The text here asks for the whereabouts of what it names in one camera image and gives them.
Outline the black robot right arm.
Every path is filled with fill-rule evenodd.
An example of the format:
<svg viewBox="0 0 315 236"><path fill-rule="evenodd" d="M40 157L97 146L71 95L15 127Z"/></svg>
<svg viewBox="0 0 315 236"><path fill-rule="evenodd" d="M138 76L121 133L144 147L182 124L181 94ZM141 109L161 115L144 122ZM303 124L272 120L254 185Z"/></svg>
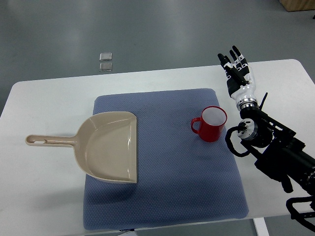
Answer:
<svg viewBox="0 0 315 236"><path fill-rule="evenodd" d="M293 192L294 180L307 193L307 197L295 197L286 201L291 218L305 228L314 231L314 224L307 221L314 211L299 213L294 204L309 203L315 207L315 160L303 149L305 144L295 138L295 132L262 111L253 98L237 103L241 122L228 129L225 141L228 149L238 157L252 154L255 166L269 178L281 183L284 192Z"/></svg>

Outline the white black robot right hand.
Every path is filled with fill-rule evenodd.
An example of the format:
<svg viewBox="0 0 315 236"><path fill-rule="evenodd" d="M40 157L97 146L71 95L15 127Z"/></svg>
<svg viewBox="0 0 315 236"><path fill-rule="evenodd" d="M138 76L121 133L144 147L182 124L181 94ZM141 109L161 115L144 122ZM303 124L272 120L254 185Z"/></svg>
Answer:
<svg viewBox="0 0 315 236"><path fill-rule="evenodd" d="M257 107L258 102L254 94L256 84L251 67L236 46L232 46L229 53L231 59L223 54L218 54L220 64L227 77L229 96L235 101L239 111L246 107Z"/></svg>

